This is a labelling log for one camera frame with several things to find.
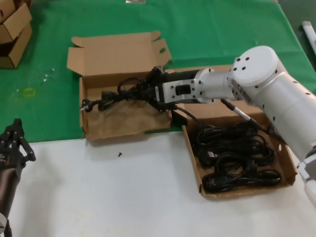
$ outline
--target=green tablecloth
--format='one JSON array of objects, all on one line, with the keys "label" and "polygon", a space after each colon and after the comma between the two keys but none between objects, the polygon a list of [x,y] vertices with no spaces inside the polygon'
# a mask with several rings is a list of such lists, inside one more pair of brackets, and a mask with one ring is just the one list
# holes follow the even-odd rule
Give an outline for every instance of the green tablecloth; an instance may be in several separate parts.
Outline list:
[{"label": "green tablecloth", "polygon": [[31,12],[33,36],[19,68],[0,70],[0,131],[21,118],[31,142],[82,136],[79,77],[66,68],[72,36],[159,30],[173,56],[169,68],[231,64],[249,48],[268,45],[316,93],[313,68],[271,0],[38,0]]}]

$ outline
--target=robotic arm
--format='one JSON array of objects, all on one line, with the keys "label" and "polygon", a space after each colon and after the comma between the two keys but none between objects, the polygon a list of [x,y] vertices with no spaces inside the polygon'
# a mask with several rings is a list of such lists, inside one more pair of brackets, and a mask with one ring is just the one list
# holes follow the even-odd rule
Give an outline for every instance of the robotic arm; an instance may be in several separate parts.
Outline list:
[{"label": "robotic arm", "polygon": [[[130,80],[138,83],[122,90]],[[98,105],[104,111],[129,99],[147,101],[160,111],[174,110],[177,103],[212,103],[221,99],[252,122],[225,99],[243,100],[261,108],[300,160],[298,170],[316,205],[316,97],[289,75],[272,48],[258,46],[246,51],[226,72],[206,68],[169,74],[155,67],[143,80],[129,78],[118,85],[117,92],[102,92],[101,100],[83,99],[80,110],[91,112]]]},{"label": "robotic arm", "polygon": [[[316,97],[289,75],[272,48],[259,46],[246,51],[228,72],[207,68],[186,75],[190,73],[189,79],[158,85],[157,100],[211,103],[231,99],[256,105],[301,161],[298,169],[305,182],[313,180],[310,184],[316,188]],[[234,111],[250,119],[238,108]]]},{"label": "robotic arm", "polygon": [[[26,156],[20,152],[20,146]],[[16,118],[0,135],[0,234],[4,232],[4,237],[12,236],[8,217],[22,169],[26,162],[35,160],[35,154],[24,138],[22,121]]]}]

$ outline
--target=black cable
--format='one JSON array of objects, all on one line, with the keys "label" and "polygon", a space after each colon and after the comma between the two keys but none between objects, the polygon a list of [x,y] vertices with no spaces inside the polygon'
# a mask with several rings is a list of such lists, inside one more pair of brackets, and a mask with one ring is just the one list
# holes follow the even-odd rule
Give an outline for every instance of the black cable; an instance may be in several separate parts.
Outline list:
[{"label": "black cable", "polygon": [[274,169],[263,169],[251,174],[214,172],[202,178],[204,189],[209,193],[227,192],[241,186],[275,186],[280,182],[281,174]]}]

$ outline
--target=cardboard lid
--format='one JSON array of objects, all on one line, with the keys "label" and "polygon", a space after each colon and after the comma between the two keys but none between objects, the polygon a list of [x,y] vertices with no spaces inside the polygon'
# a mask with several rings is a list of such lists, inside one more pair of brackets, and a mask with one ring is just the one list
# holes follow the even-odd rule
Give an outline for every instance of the cardboard lid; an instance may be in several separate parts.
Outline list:
[{"label": "cardboard lid", "polygon": [[159,37],[158,31],[73,37],[77,47],[69,48],[67,67],[82,76],[149,72],[171,59],[165,39]]}]

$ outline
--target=cardboard box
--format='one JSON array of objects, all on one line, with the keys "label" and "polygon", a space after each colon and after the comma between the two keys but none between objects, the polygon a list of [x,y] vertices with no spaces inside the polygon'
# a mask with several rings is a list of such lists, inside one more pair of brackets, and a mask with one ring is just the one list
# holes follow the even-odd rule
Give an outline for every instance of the cardboard box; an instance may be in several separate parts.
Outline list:
[{"label": "cardboard box", "polygon": [[[230,66],[215,66],[211,67],[216,71],[229,70]],[[176,72],[179,71],[189,71],[196,70],[199,68],[191,68],[191,69],[181,69],[174,70]],[[268,127],[270,121],[265,116],[263,111],[257,107],[249,106],[243,101],[233,101],[235,106],[241,109],[243,112],[248,114],[250,117],[255,119],[265,128]],[[237,115],[235,112],[229,110],[224,104],[222,104],[219,100],[212,104],[181,104],[183,109],[187,110],[191,114],[193,114],[196,118],[202,120],[205,124],[211,124],[216,126],[229,126],[236,124],[237,122],[244,121],[242,117]],[[292,186],[295,182],[295,176],[297,174],[296,166],[292,160],[288,147],[281,143],[280,141],[274,139],[273,137],[268,136],[264,132],[259,132],[268,142],[269,146],[274,149],[276,158],[272,165],[259,167],[261,168],[273,168],[280,172],[282,175],[282,181],[279,185],[274,187],[240,187],[236,190],[225,192],[225,193],[207,193],[202,184],[202,178],[204,175],[212,173],[214,168],[205,168],[202,167],[198,158],[194,156],[189,137],[197,130],[198,123],[187,117],[186,114],[180,111],[176,111],[179,115],[187,119],[187,126],[182,126],[186,143],[188,146],[188,151],[190,153],[192,166],[197,182],[198,191],[205,198],[231,198],[231,197],[239,197],[245,195],[252,195],[261,192],[266,192],[270,190],[276,190],[280,188],[285,188],[288,186]]]},{"label": "cardboard box", "polygon": [[32,28],[28,24],[14,42],[0,44],[0,68],[17,68],[31,35]]},{"label": "cardboard box", "polygon": [[0,24],[0,44],[13,42],[29,25],[32,17],[28,6],[24,3],[9,18]]},{"label": "cardboard box", "polygon": [[0,24],[15,12],[13,0],[0,0]]},{"label": "cardboard box", "polygon": [[[163,66],[171,55],[160,32],[102,37],[73,37],[67,67],[82,75],[80,105],[84,98],[101,99],[102,91],[116,91],[130,77],[144,78],[154,66]],[[171,113],[161,113],[143,101],[121,101],[111,109],[81,112],[80,124],[88,140],[99,140],[171,127]]]}]

